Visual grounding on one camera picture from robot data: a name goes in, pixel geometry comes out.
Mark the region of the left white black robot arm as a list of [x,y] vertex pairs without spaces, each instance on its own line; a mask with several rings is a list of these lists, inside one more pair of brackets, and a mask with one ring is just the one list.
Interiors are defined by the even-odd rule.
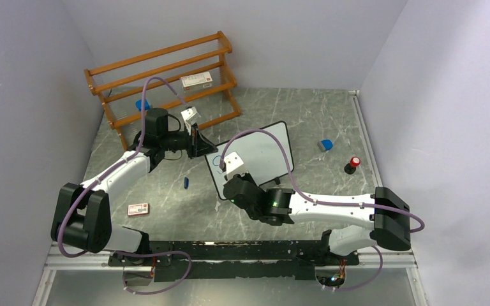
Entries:
[[151,108],[139,131],[121,158],[104,172],[81,184],[62,186],[50,232],[55,242],[70,245],[83,252],[102,250],[125,252],[135,265],[151,257],[149,235],[112,223],[110,204],[139,178],[152,172],[168,151],[187,153],[193,159],[217,152],[215,144],[199,131],[196,108],[181,112],[184,129],[169,130],[172,114],[164,108]]

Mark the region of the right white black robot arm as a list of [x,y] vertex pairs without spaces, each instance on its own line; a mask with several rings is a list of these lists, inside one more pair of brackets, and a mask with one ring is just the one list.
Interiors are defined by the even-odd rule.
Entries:
[[341,225],[318,248],[327,264],[374,245],[391,251],[411,248],[410,208],[387,187],[355,196],[301,195],[293,189],[264,190],[250,175],[235,175],[224,184],[223,194],[250,219],[272,226],[310,221]]

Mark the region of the white whiteboard black frame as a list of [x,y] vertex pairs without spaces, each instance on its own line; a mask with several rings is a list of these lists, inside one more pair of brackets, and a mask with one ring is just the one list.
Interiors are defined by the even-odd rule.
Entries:
[[[281,120],[262,129],[279,140],[287,156],[290,169],[294,170],[292,146],[286,122]],[[219,167],[221,153],[225,146],[226,142],[220,143],[215,153],[204,156],[220,200],[225,200],[223,196],[225,173]],[[288,174],[279,146],[266,134],[251,133],[238,138],[232,142],[225,155],[228,156],[232,152],[236,152],[244,161],[246,168],[258,185],[277,180]]]

